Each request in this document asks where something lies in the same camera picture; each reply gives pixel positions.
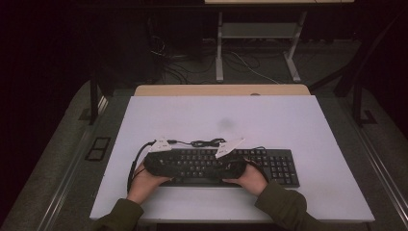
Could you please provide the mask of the black computer keyboard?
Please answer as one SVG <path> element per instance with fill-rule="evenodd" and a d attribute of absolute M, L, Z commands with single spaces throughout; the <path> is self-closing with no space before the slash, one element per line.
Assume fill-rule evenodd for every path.
<path fill-rule="evenodd" d="M 234 187 L 216 175 L 216 167 L 223 167 L 230 160 L 248 160 L 262 170 L 268 181 L 275 181 L 286 188 L 298 188 L 292 151 L 290 149 L 235 149 L 217 159 L 215 149 L 173 149 L 159 163 L 175 170 L 167 187 Z"/>

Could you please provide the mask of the white metal desk frame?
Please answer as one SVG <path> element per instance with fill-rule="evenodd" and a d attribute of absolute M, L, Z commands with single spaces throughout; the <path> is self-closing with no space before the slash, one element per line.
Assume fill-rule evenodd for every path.
<path fill-rule="evenodd" d="M 307 13 L 302 12 L 296 22 L 276 22 L 276 23 L 232 23 L 223 21 L 223 13 L 218 14 L 217 22 L 217 55 L 216 61 L 216 81 L 222 83 L 223 60 L 222 60 L 222 40 L 223 39 L 290 39 L 291 47 L 283 54 L 287 68 L 295 82 L 300 82 L 301 78 L 297 70 L 293 55 Z"/>

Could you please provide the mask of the black metal stand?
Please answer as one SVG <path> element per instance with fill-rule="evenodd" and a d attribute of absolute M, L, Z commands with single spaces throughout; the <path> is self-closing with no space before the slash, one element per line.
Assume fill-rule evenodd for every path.
<path fill-rule="evenodd" d="M 408 127 L 408 7 L 399 12 L 368 13 L 361 25 L 363 40 L 351 61 L 309 90 L 315 91 L 336 80 L 338 97 L 353 96 L 351 114 L 363 126 L 373 117 L 362 112 L 363 90 L 376 96 L 402 127 Z"/>
<path fill-rule="evenodd" d="M 115 79 L 108 68 L 98 68 L 90 73 L 90 121 L 92 125 L 99 115 L 99 100 L 102 96 L 111 96 L 115 89 Z"/>

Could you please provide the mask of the dark floor socket plate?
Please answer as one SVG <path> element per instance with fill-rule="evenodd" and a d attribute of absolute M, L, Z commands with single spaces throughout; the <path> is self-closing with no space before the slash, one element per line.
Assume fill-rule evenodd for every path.
<path fill-rule="evenodd" d="M 97 137 L 87 153 L 85 160 L 91 162 L 99 162 L 104 159 L 104 156 L 109 147 L 111 138 L 110 137 Z"/>

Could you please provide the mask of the person's right hand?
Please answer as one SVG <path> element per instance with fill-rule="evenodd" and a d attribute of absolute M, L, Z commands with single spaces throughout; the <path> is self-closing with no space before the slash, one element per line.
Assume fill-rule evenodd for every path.
<path fill-rule="evenodd" d="M 238 179 L 223 179 L 223 182 L 237 184 L 249 193 L 259 196 L 268 185 L 263 174 L 254 166 L 247 164 L 244 173 Z"/>

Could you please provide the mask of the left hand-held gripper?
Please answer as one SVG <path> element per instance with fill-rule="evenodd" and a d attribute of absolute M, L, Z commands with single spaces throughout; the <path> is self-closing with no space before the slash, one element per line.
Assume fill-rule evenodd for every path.
<path fill-rule="evenodd" d="M 168 140 L 161 138 L 154 141 L 143 160 L 146 170 L 155 176 L 175 177 L 176 167 L 172 167 L 167 162 L 171 150 L 172 147 Z"/>

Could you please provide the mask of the person's left hand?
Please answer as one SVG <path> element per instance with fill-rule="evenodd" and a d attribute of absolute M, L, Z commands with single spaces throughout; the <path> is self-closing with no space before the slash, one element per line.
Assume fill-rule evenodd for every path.
<path fill-rule="evenodd" d="M 152 175 L 143 164 L 140 164 L 134 172 L 131 188 L 126 198 L 141 205 L 161 184 L 167 181 L 169 181 L 168 177 Z"/>

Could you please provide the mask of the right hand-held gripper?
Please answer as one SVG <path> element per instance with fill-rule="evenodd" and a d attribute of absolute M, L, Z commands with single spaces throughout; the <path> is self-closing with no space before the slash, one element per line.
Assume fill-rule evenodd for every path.
<path fill-rule="evenodd" d="M 238 152 L 238 147 L 245 141 L 245 138 L 221 142 L 216 152 L 218 160 L 215 166 L 216 176 L 221 179 L 238 179 L 243 175 L 246 168 L 246 161 L 242 154 Z"/>

